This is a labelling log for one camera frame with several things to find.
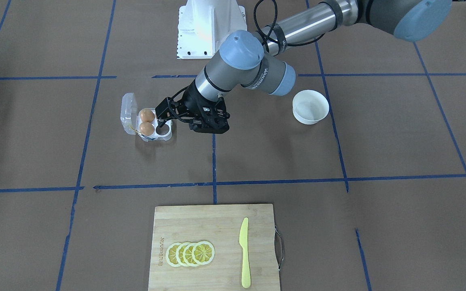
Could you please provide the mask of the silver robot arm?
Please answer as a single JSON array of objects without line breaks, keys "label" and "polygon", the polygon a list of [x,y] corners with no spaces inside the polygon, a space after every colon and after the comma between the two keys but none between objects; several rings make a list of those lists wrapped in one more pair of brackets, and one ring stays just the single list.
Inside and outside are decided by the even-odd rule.
[{"label": "silver robot arm", "polygon": [[451,6],[451,0],[321,0],[282,21],[273,19],[267,28],[232,32],[194,81],[179,91],[179,101],[167,97],[157,105],[157,127],[179,120],[197,133],[224,134],[230,117],[224,97],[237,85],[276,96],[292,90],[296,72],[277,59],[288,49],[357,23],[419,41],[442,24]]}]

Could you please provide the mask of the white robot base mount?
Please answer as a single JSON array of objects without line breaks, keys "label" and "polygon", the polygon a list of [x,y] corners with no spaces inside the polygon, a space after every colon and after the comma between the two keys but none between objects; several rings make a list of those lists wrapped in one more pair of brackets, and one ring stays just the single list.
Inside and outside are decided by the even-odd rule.
[{"label": "white robot base mount", "polygon": [[210,59],[229,34],[247,30],[246,10],[236,0],[188,0],[178,17],[178,59]]}]

